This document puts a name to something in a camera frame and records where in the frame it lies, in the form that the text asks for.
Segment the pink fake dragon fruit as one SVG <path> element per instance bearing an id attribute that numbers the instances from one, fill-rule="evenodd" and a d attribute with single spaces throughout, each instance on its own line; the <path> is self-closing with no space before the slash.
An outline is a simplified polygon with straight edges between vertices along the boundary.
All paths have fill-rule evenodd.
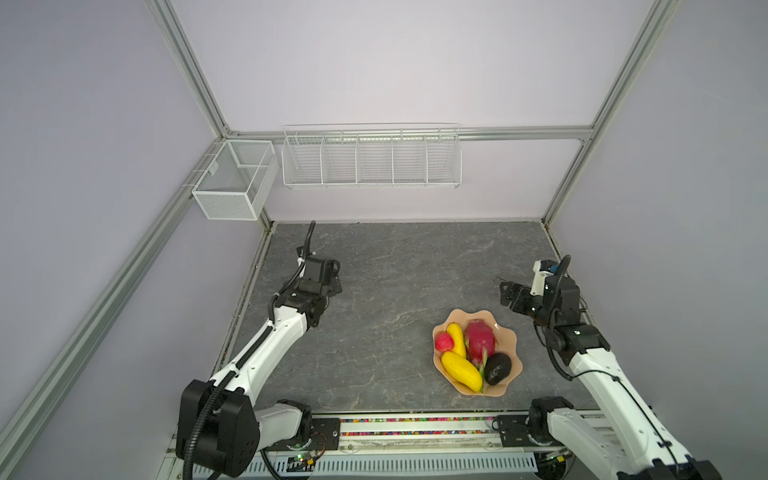
<path id="1" fill-rule="evenodd" d="M 493 329 L 484 321 L 475 319 L 464 329 L 464 340 L 468 359 L 476 367 L 485 366 L 495 354 L 496 338 Z"/>

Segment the dark fake avocado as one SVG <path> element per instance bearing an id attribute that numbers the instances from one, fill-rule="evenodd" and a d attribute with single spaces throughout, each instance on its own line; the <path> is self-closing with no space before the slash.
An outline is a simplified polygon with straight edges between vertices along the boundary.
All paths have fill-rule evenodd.
<path id="1" fill-rule="evenodd" d="M 485 362 L 484 380 L 490 386 L 498 385 L 512 370 L 512 359 L 505 353 L 496 352 Z"/>

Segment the yellow fake fruit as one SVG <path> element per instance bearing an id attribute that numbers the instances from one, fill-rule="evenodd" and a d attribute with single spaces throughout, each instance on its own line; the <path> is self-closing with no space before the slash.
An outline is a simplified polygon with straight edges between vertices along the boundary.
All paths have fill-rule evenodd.
<path id="1" fill-rule="evenodd" d="M 483 377 L 474 365 L 464 357 L 447 351 L 442 354 L 440 361 L 446 373 L 470 391 L 480 393 L 483 390 Z"/>
<path id="2" fill-rule="evenodd" d="M 453 347 L 451 351 L 459 357 L 466 359 L 467 353 L 465 338 L 461 326 L 455 322 L 452 322 L 447 326 L 446 333 L 451 337 L 453 341 Z"/>

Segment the small red fake apple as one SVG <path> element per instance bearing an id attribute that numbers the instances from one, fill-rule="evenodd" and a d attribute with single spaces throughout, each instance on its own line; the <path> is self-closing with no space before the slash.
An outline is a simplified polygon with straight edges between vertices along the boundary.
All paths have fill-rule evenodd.
<path id="1" fill-rule="evenodd" d="M 448 332 L 440 332 L 434 338 L 434 348 L 439 353 L 452 351 L 455 347 L 453 337 Z"/>

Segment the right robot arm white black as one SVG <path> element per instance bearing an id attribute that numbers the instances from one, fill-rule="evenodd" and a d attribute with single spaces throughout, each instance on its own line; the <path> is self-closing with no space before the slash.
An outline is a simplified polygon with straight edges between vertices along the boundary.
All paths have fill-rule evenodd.
<path id="1" fill-rule="evenodd" d="M 526 286 L 503 281 L 500 302 L 531 318 L 558 374 L 580 381 L 618 441 L 611 443 L 563 397 L 532 401 L 527 428 L 537 444 L 558 442 L 599 479 L 718 479 L 658 419 L 620 367 L 600 330 L 582 318 L 580 288 L 569 277 L 571 258 L 537 261 Z"/>

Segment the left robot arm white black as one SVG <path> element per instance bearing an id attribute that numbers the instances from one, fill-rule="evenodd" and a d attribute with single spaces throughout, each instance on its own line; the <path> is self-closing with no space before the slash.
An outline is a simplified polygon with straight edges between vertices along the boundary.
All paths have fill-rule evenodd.
<path id="1" fill-rule="evenodd" d="M 182 478 L 192 478 L 197 466 L 214 479 L 235 478 L 275 444 L 310 445 L 310 406 L 280 400 L 259 409 L 256 402 L 285 354 L 319 324 L 330 299 L 342 291 L 339 261 L 311 250 L 314 229 L 298 246 L 297 268 L 272 295 L 262 327 L 209 379 L 193 380 L 182 392 L 175 447 Z"/>

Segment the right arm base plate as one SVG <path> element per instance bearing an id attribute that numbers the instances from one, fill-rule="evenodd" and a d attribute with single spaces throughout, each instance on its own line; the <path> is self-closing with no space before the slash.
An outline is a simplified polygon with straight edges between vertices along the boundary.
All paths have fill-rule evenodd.
<path id="1" fill-rule="evenodd" d="M 530 434 L 527 414 L 505 414 L 496 416 L 491 428 L 500 438 L 504 448 L 537 447 Z"/>

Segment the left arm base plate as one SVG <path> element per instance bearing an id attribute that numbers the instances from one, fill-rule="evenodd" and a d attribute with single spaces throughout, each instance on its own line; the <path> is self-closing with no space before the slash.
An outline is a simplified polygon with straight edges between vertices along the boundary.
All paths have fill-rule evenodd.
<path id="1" fill-rule="evenodd" d="M 335 451 L 341 440 L 341 419 L 338 417 L 313 418 L 306 437 L 283 441 L 280 448 L 286 451 Z"/>

